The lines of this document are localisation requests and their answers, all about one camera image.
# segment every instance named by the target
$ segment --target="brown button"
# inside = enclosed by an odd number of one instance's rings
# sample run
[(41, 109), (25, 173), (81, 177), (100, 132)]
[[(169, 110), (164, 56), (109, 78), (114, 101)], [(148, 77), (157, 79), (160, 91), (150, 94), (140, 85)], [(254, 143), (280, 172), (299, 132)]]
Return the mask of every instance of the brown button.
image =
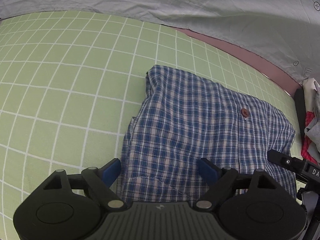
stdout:
[(247, 118), (250, 115), (249, 111), (245, 108), (241, 109), (241, 114), (244, 118)]

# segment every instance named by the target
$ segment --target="plaid shirt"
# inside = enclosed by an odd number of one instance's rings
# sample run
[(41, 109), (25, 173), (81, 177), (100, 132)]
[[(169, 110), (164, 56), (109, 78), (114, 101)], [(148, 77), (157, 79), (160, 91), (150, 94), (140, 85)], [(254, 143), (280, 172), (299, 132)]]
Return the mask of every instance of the plaid shirt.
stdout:
[(294, 136), (284, 114), (269, 103), (155, 65), (124, 138), (117, 193), (127, 202), (193, 202), (208, 189), (197, 170), (197, 160), (205, 157), (240, 173), (262, 168), (295, 197), (294, 173), (267, 161), (270, 149), (290, 155)]

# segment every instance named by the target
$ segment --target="gray cloth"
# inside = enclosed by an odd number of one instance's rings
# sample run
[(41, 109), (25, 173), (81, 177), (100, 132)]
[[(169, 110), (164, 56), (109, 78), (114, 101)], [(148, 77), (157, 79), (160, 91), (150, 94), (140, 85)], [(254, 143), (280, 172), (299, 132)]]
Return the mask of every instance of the gray cloth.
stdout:
[(310, 154), (310, 156), (312, 158), (314, 158), (318, 165), (320, 164), (320, 153), (317, 149), (317, 146), (314, 142), (311, 142), (310, 145), (309, 145), (309, 148), (308, 148), (308, 153)]
[[(308, 226), (309, 226), (310, 221), (313, 216), (313, 213), (315, 211), (315, 207), (317, 205), (319, 196), (314, 191), (307, 191), (307, 192), (302, 193), (302, 195), (303, 195), (304, 205), (306, 206), (306, 209), (307, 209), (307, 221), (308, 221)], [(320, 226), (318, 227), (318, 230), (316, 231), (312, 240), (317, 240), (318, 237), (320, 236), (319, 228), (320, 228)], [(299, 237), (299, 240), (303, 240), (305, 233), (306, 233), (306, 230), (304, 230), (302, 232), (301, 236)]]
[(315, 99), (315, 117), (310, 124), (305, 128), (305, 134), (316, 144), (318, 151), (320, 151), (320, 87), (315, 82), (317, 95)]
[(85, 10), (190, 29), (247, 49), (298, 82), (320, 76), (320, 0), (0, 0), (2, 19)]

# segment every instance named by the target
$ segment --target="pink surface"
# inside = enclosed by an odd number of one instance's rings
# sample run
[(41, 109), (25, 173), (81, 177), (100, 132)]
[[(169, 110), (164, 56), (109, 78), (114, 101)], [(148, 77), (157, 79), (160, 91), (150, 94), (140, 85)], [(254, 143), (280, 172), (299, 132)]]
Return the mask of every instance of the pink surface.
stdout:
[(296, 89), (301, 87), (292, 77), (290, 77), (282, 69), (278, 68), (276, 65), (273, 65), (271, 62), (267, 61), (266, 59), (258, 56), (253, 52), (250, 52), (246, 49), (243, 49), (229, 42), (218, 40), (216, 38), (209, 37), (200, 33), (196, 33), (191, 30), (180, 29), (180, 28), (174, 28), (174, 29), (181, 31), (192, 38), (198, 39), (200, 41), (204, 41), (207, 44), (210, 44), (218, 49), (221, 49), (224, 52), (247, 63), (248, 65), (258, 70), (259, 72), (265, 74), (279, 87), (287, 91), (292, 97)]

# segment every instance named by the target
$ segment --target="red cloth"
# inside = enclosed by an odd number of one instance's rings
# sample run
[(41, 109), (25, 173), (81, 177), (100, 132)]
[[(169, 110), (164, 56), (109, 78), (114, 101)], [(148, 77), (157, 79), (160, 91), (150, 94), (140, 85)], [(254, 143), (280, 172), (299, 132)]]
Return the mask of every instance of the red cloth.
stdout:
[[(307, 115), (306, 115), (306, 127), (307, 125), (312, 121), (312, 119), (314, 119), (315, 117), (315, 114), (313, 112), (307, 112)], [(302, 145), (302, 149), (301, 149), (301, 156), (315, 164), (318, 164), (317, 161), (312, 158), (310, 156), (310, 154), (308, 153), (308, 148), (309, 148), (309, 145), (312, 141), (310, 140), (310, 138), (308, 136), (305, 136), (304, 138), (304, 142), (303, 142), (303, 145)]]

